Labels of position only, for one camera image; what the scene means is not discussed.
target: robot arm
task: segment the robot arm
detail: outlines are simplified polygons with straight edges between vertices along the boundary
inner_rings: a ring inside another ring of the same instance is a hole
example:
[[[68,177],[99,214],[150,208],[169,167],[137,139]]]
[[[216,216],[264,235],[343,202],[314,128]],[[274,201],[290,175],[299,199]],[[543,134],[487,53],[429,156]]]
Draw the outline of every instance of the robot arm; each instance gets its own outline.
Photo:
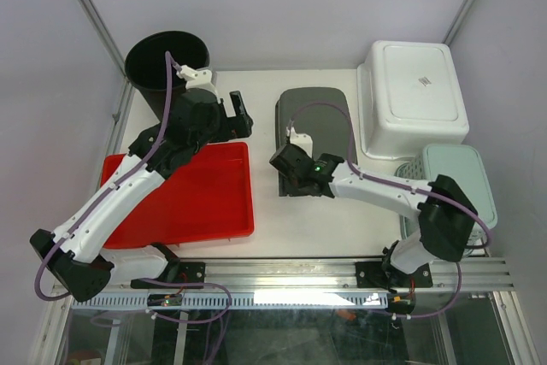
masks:
[[[159,124],[139,134],[121,165],[82,209],[52,233],[37,230],[31,237],[31,245],[42,259],[64,238],[48,269],[77,301],[94,297],[108,283],[144,277],[174,280],[179,274],[178,259],[167,247],[152,244],[137,250],[104,250],[104,243],[146,196],[189,163],[204,145],[251,134],[253,121],[239,91],[230,93],[236,115],[227,117],[210,70],[183,66],[177,75],[187,81],[186,92],[174,101],[156,152],[134,174],[120,181],[145,159],[158,136]],[[98,206],[69,233],[74,222],[96,201],[100,201]]]
[[[462,259],[474,220],[456,207],[416,192],[416,189],[421,189],[442,194],[476,214],[471,202],[450,177],[439,175],[431,182],[399,179],[367,171],[367,176],[371,178],[364,179],[356,175],[341,157],[322,154],[315,161],[301,147],[290,143],[276,151],[270,164],[292,185],[311,196],[352,198],[419,222],[419,232],[397,241],[389,250],[385,249],[382,269],[387,286],[396,284],[397,276],[410,275],[436,258],[449,262]],[[378,180],[392,185],[381,184]],[[399,186],[411,185],[413,190],[399,188],[397,183]]]

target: black trash can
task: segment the black trash can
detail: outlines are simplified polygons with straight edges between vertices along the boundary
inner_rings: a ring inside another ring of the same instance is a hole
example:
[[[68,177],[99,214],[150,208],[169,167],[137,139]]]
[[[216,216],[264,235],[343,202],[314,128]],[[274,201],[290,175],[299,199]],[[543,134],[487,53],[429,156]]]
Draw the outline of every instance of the black trash can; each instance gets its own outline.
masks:
[[[126,76],[143,95],[156,117],[161,120],[165,105],[167,80],[165,77],[165,52],[173,59],[191,68],[206,68],[209,51],[197,36],[187,32],[159,32],[135,44],[126,57]],[[173,99],[185,90],[185,81],[173,69]]]

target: table surface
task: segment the table surface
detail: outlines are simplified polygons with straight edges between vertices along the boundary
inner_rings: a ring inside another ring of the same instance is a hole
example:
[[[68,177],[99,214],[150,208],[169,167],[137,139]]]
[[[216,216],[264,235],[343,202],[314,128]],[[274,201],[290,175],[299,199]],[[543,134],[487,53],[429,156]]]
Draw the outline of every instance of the table surface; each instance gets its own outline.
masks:
[[[373,160],[361,151],[356,70],[219,72],[216,87],[221,97],[229,102],[228,93],[240,90],[255,122],[252,136],[243,140],[249,146],[255,231],[247,238],[180,244],[171,247],[175,253],[188,258],[377,256],[401,238],[399,216],[391,211],[348,199],[278,197],[277,171],[268,163],[275,152],[274,106],[283,91],[306,86],[343,91],[356,130],[359,164],[395,173],[402,162]],[[230,103],[226,111],[233,115]],[[127,152],[140,131],[156,123],[135,92],[121,152]]]

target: white wall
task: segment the white wall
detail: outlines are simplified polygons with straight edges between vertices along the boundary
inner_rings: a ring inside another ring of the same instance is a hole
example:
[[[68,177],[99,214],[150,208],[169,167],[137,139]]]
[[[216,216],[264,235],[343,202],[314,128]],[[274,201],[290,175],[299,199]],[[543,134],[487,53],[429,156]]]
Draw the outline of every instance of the white wall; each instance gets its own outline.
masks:
[[[355,68],[374,40],[441,42],[463,0],[93,0],[123,54],[162,30],[218,69]]]
[[[479,0],[452,45],[506,256],[547,363],[547,0]]]
[[[77,0],[0,10],[0,351],[19,365],[44,307],[28,239],[90,194],[122,83]]]

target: red plastic container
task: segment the red plastic container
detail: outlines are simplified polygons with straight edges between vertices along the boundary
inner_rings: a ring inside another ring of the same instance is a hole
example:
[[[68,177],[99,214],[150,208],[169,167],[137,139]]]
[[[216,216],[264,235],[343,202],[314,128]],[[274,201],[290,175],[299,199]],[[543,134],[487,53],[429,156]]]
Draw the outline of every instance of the red plastic container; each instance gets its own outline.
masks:
[[[104,160],[101,184],[123,155]],[[115,229],[109,249],[245,237],[255,229],[245,143],[209,144],[145,198]]]

